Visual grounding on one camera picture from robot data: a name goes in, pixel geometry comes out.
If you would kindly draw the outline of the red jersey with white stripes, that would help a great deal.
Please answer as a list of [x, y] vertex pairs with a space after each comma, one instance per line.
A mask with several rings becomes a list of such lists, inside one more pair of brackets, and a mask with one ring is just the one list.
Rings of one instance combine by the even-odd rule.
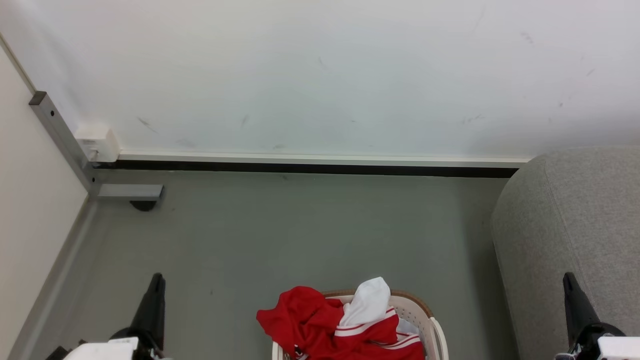
[[390, 300], [384, 319], [339, 328], [346, 303], [300, 285], [282, 292], [276, 306], [259, 310], [256, 319], [292, 360], [426, 360], [419, 334], [400, 329]]

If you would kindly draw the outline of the grey fabric sofa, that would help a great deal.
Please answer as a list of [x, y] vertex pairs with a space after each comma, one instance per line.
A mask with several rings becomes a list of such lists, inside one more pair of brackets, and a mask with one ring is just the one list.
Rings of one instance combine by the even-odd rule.
[[640, 146], [546, 153], [507, 182], [491, 232], [520, 360], [569, 348], [563, 276], [640, 337]]

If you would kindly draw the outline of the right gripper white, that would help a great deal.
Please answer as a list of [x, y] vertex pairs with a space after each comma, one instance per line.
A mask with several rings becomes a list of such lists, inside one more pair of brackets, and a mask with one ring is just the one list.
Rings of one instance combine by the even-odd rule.
[[[601, 322], [573, 272], [564, 274], [562, 286], [566, 329], [567, 325]], [[598, 338], [598, 347], [597, 360], [640, 360], [640, 336], [602, 336]]]

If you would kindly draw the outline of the grey metal frame post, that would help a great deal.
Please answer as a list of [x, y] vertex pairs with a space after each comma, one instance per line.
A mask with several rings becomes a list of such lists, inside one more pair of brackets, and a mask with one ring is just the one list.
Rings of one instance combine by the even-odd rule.
[[45, 91], [35, 91], [29, 101], [30, 108], [64, 156], [74, 174], [87, 190], [90, 199], [114, 201], [157, 201], [165, 193], [162, 184], [122, 184], [103, 182], [96, 166], [83, 152], [64, 121], [61, 113]]

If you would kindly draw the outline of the white wall socket box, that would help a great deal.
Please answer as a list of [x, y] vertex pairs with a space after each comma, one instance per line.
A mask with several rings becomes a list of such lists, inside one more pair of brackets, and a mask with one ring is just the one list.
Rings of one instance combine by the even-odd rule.
[[119, 159], [121, 146], [112, 128], [107, 125], [85, 124], [73, 136], [90, 162], [114, 163]]

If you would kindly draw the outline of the white laundry basket brown rim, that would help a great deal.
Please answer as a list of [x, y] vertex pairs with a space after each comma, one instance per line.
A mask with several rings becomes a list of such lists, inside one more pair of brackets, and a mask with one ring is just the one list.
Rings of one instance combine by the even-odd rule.
[[[338, 299], [347, 303], [354, 297], [355, 289], [324, 291], [322, 294], [328, 299]], [[409, 292], [392, 289], [390, 291], [390, 305], [395, 308], [400, 319], [404, 319], [418, 328], [425, 350], [425, 360], [450, 360], [450, 352], [441, 324], [424, 301]], [[279, 344], [273, 342], [270, 360], [293, 359]]]

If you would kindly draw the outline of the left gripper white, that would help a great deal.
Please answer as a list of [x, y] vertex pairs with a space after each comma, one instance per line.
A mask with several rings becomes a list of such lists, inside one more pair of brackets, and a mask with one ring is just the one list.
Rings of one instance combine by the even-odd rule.
[[154, 273], [131, 321], [131, 335], [107, 342], [85, 342], [71, 350], [64, 360], [133, 360], [139, 341], [155, 350], [164, 350], [166, 280]]

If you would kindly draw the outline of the white garment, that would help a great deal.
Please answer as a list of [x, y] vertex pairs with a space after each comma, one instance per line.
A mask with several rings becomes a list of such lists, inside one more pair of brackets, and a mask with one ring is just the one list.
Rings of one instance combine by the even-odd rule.
[[390, 296], [390, 287], [381, 276], [362, 282], [350, 302], [343, 305], [338, 327], [352, 328], [384, 319]]

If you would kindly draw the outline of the white and black baseboard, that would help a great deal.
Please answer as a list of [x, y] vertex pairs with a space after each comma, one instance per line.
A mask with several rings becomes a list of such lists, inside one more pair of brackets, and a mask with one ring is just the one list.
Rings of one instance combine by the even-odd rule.
[[116, 161], [94, 162], [93, 168], [105, 171], [200, 171], [507, 179], [528, 161], [528, 158], [500, 157], [124, 151]]

